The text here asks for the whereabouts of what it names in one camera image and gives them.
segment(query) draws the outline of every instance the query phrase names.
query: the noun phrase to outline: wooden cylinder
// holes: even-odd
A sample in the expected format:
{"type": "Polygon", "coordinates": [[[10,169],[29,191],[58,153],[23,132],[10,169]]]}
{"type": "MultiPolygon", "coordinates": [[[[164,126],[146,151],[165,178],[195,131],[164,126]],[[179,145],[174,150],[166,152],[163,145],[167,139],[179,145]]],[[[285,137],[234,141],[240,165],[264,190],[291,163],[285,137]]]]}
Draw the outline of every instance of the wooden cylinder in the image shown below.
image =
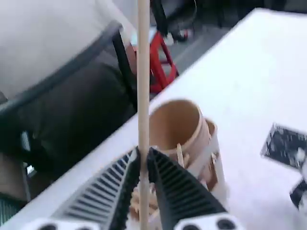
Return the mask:
{"type": "Polygon", "coordinates": [[[148,229],[149,181],[146,157],[149,150],[149,19],[150,1],[138,0],[137,85],[140,171],[140,227],[148,229]]]}

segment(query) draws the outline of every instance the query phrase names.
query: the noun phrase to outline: white object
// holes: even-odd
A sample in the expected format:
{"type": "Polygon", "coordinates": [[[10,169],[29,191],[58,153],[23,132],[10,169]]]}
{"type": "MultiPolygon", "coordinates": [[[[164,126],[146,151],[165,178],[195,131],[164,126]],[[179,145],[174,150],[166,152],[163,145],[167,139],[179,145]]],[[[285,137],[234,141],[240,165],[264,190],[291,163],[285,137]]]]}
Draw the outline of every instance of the white object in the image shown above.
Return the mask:
{"type": "MultiPolygon", "coordinates": [[[[218,213],[208,216],[200,216],[196,218],[188,218],[181,220],[174,230],[184,230],[185,226],[195,226],[198,230],[220,230],[218,227],[224,221],[225,224],[235,226],[236,230],[244,230],[237,218],[228,213],[218,213]]],[[[56,226],[57,230],[99,230],[99,225],[96,223],[77,221],[77,220],[58,220],[52,218],[37,219],[28,223],[20,230],[40,230],[41,227],[56,226]]]]}
{"type": "Polygon", "coordinates": [[[175,226],[174,230],[184,230],[184,227],[186,226],[195,226],[198,228],[198,230],[221,230],[221,229],[244,230],[245,229],[237,218],[228,213],[217,213],[207,216],[182,219],[175,226]]]}
{"type": "Polygon", "coordinates": [[[56,230],[100,230],[99,225],[96,223],[53,218],[36,219],[23,226],[20,230],[41,230],[44,229],[44,227],[47,230],[53,229],[51,227],[48,229],[47,226],[54,226],[56,230]]]}
{"type": "MultiPolygon", "coordinates": [[[[150,104],[152,111],[168,100],[190,99],[217,124],[227,209],[248,230],[306,230],[306,217],[289,198],[301,174],[259,156],[273,122],[307,130],[306,25],[306,15],[252,11],[150,104]]],[[[137,143],[136,115],[0,229],[52,216],[137,143]]],[[[127,223],[129,230],[137,227],[127,223]]]]}

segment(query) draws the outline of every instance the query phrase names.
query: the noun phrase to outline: floor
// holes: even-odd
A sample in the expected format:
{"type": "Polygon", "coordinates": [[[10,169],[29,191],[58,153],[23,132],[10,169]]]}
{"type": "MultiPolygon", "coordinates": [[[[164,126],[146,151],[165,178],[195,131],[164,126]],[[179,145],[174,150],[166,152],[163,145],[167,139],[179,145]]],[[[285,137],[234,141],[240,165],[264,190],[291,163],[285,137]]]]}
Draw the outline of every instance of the floor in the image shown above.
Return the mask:
{"type": "Polygon", "coordinates": [[[198,9],[197,17],[193,23],[193,36],[184,43],[174,43],[169,46],[169,51],[179,73],[191,66],[238,22],[238,16],[234,9],[224,10],[224,17],[223,26],[220,28],[217,25],[217,17],[212,11],[198,9]]]}

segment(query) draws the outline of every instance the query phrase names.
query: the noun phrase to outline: screw hole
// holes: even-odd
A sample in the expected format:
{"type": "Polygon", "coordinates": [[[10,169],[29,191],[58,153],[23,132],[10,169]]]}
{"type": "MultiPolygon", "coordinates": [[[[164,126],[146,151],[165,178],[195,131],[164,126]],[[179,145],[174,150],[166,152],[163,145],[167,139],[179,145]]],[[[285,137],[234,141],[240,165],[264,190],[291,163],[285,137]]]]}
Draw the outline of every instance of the screw hole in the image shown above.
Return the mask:
{"type": "Polygon", "coordinates": [[[200,230],[197,226],[189,224],[183,227],[182,230],[200,230]]]}
{"type": "Polygon", "coordinates": [[[42,226],[39,230],[57,230],[57,226],[55,224],[47,224],[42,226]]]}
{"type": "Polygon", "coordinates": [[[229,219],[220,219],[217,222],[217,227],[221,230],[233,230],[236,228],[235,224],[229,219]]]}

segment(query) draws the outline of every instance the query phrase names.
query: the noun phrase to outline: person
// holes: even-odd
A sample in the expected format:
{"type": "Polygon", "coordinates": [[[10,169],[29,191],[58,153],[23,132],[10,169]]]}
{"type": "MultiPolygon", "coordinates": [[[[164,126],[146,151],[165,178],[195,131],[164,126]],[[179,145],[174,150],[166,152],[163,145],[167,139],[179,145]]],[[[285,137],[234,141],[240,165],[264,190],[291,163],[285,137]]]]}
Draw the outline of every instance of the person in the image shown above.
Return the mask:
{"type": "MultiPolygon", "coordinates": [[[[0,103],[61,68],[89,46],[112,20],[123,25],[123,44],[131,69],[136,72],[136,58],[130,45],[130,34],[134,28],[112,1],[3,0],[0,7],[0,95],[3,100],[0,103]]],[[[94,63],[92,68],[76,74],[75,80],[69,80],[68,84],[48,95],[47,99],[36,103],[31,113],[20,112],[20,120],[26,120],[33,128],[34,137],[52,139],[52,145],[48,141],[43,141],[42,145],[49,152],[59,153],[59,156],[54,157],[62,157],[65,150],[81,150],[76,143],[87,140],[84,135],[92,143],[84,147],[81,155],[89,153],[135,113],[126,105],[128,99],[123,99],[124,90],[116,85],[119,70],[115,51],[104,51],[100,55],[99,64],[97,66],[94,63]],[[98,70],[103,70],[103,77],[98,76],[98,70]],[[108,114],[102,108],[95,107],[93,101],[93,98],[102,98],[103,90],[103,96],[117,102],[116,108],[112,106],[114,102],[104,100],[104,103],[99,104],[108,114]],[[65,108],[57,101],[66,104],[65,108]],[[84,114],[92,117],[83,118],[84,114]],[[95,123],[96,116],[103,124],[95,123]],[[93,127],[96,129],[92,133],[98,135],[96,139],[86,133],[93,127]],[[53,132],[57,128],[62,128],[60,134],[53,132]]],[[[6,158],[6,162],[14,164],[16,168],[21,164],[10,158],[6,158]]]]}

